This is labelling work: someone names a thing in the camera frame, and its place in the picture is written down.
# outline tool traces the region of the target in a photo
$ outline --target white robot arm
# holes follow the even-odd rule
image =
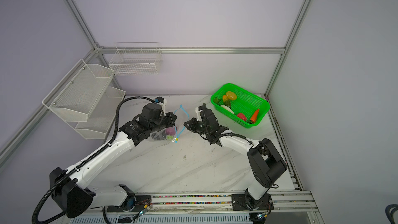
[[[287,165],[279,152],[269,139],[253,140],[236,134],[227,127],[220,126],[211,109],[206,104],[196,108],[197,118],[192,118],[184,123],[191,132],[205,135],[210,144],[229,147],[246,155],[253,171],[255,180],[246,189],[244,199],[238,205],[233,205],[234,210],[261,209],[263,201],[269,201],[267,191],[274,182],[286,171]]]
[[[143,107],[141,114],[119,128],[120,107],[124,102],[132,99],[147,99],[151,103]],[[158,132],[174,126],[177,116],[173,112],[165,113],[165,106],[166,100],[162,97],[152,100],[147,97],[137,96],[120,102],[116,110],[115,131],[112,138],[82,161],[69,166],[65,170],[58,167],[50,173],[51,188],[42,197],[34,210],[32,223],[47,224],[65,214],[68,218],[74,218],[88,208],[102,206],[123,205],[127,210],[131,209],[135,195],[127,186],[91,188],[89,185],[111,162],[148,138],[152,132]],[[40,209],[49,196],[62,209],[62,212],[48,220],[39,221]]]

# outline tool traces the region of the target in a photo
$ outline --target metal bar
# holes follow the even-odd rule
[[[317,212],[307,212],[308,218],[310,219],[311,223],[315,223],[315,224],[325,224],[325,222],[323,222],[323,219],[321,217],[321,214],[319,211]]]
[[[102,66],[104,66],[104,67],[109,67],[109,64],[106,62],[104,55],[103,55],[103,54],[100,54],[98,51],[97,51],[97,53],[98,53],[98,59],[102,62]],[[112,78],[112,82],[113,82],[113,84],[115,84],[115,87],[117,87],[117,88],[120,89],[120,90],[122,89],[122,88],[120,87],[120,84],[119,84],[119,82],[117,81],[117,79],[116,79],[115,76]]]
[[[96,55],[94,50],[91,50],[85,57],[84,61],[89,62],[92,57]],[[64,86],[64,83],[67,83],[71,77],[79,70],[80,68],[75,66],[73,70],[69,71],[69,73],[61,80],[60,83],[57,84],[57,88],[61,89]],[[37,124],[42,120],[42,118],[48,112],[48,108],[43,104],[32,114],[32,116],[23,124],[23,126],[17,131],[17,133],[12,137],[12,139],[1,148],[0,150],[0,172],[3,171],[5,165],[10,161],[10,158],[13,157],[17,148],[23,143],[26,137],[31,133]]]
[[[116,47],[102,47],[102,54],[113,54]],[[283,54],[284,47],[161,47],[162,54]]]
[[[270,109],[268,111],[268,117],[269,117],[269,119],[271,121],[272,127],[274,128],[276,137],[277,137],[278,142],[279,142],[279,146],[281,147],[281,150],[282,150],[282,155],[283,155],[283,157],[285,158],[285,160],[287,162],[287,167],[288,167],[289,171],[291,173],[293,173],[294,177],[296,178],[296,184],[298,185],[298,188],[300,190],[302,190],[303,189],[302,183],[300,181],[299,176],[297,175],[296,167],[295,167],[295,165],[294,165],[294,163],[292,161],[292,158],[290,156],[289,150],[288,150],[288,148],[286,146],[285,139],[283,138],[283,135],[282,135],[281,129],[279,127],[278,121],[276,120],[274,111],[272,109],[271,102],[270,102],[269,98],[266,98],[266,100],[269,102],[269,105],[270,105]]]
[[[73,18],[75,18],[77,24],[80,29],[83,31],[86,36],[88,42],[91,44],[93,49],[100,48],[99,44],[95,41],[90,29],[88,28],[87,23],[85,22],[82,13],[80,12],[76,2],[74,0],[64,0],[68,9],[71,11]]]
[[[285,53],[281,54],[279,62],[277,64],[276,68],[275,68],[275,71],[274,71],[273,75],[272,75],[271,81],[269,82],[267,90],[266,90],[266,92],[264,94],[265,97],[269,96],[273,86],[275,85],[275,81],[276,81],[279,73],[281,72],[282,66],[283,66],[283,64],[286,61],[286,58],[287,58],[287,56],[289,54],[289,51],[291,49],[291,46],[292,46],[294,40],[296,39],[297,33],[300,30],[300,27],[301,27],[301,25],[302,25],[302,23],[304,21],[304,18],[306,16],[307,12],[308,12],[308,9],[309,9],[309,7],[311,5],[311,2],[312,2],[312,0],[304,0],[303,4],[301,6],[301,9],[300,9],[300,11],[299,11],[299,13],[297,15],[295,24],[293,25],[292,31],[291,31],[291,33],[289,35],[289,38],[287,39],[286,47],[285,47],[286,48]]]

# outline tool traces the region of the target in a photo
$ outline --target toy vegetable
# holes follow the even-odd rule
[[[251,124],[254,124],[256,121],[257,121],[257,116],[258,116],[258,112],[260,111],[260,109],[257,109],[254,113],[253,113],[253,115],[251,116],[251,118],[250,118],[250,123]]]
[[[232,108],[231,107],[231,102],[229,101],[229,99],[228,99],[228,97],[226,95],[222,96],[222,102],[224,102],[224,105],[226,105],[227,107]]]
[[[236,98],[237,98],[236,94],[234,92],[231,92],[231,91],[226,92],[225,95],[228,97],[228,99],[230,99],[232,101],[236,100]]]
[[[238,115],[237,115],[239,118],[241,118],[241,119],[243,119],[243,121],[246,121],[247,120],[247,118],[246,118],[246,116],[243,114],[243,113],[238,113]]]
[[[232,114],[235,114],[235,113],[231,110],[231,108],[227,107],[226,105],[221,105],[221,107],[224,108],[225,110],[227,110],[228,112],[230,112],[230,113],[232,113]]]
[[[220,99],[218,99],[217,97],[213,99],[213,102],[216,103],[217,105],[220,105]]]

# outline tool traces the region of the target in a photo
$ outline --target marble surface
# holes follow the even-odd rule
[[[219,123],[251,139],[270,139],[281,152],[268,116],[256,127],[246,129],[214,109],[210,95],[174,95],[167,99],[166,110],[174,111],[180,104],[196,117],[195,107],[206,103]],[[148,101],[132,100],[120,110],[120,123],[139,114]],[[247,156],[216,144],[210,145],[199,135],[184,131],[178,142],[142,141],[105,168],[92,182],[93,186],[113,187],[126,184],[137,193],[153,192],[231,192],[245,190],[254,180]],[[288,171],[277,181],[277,190],[292,191]]]

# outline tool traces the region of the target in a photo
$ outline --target plastic bag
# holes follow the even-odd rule
[[[180,105],[180,108],[175,110],[173,113],[177,116],[174,126],[165,128],[159,132],[151,133],[148,139],[149,141],[168,140],[177,143],[181,133],[185,130],[184,122],[189,120],[189,114],[185,111],[182,105]]]

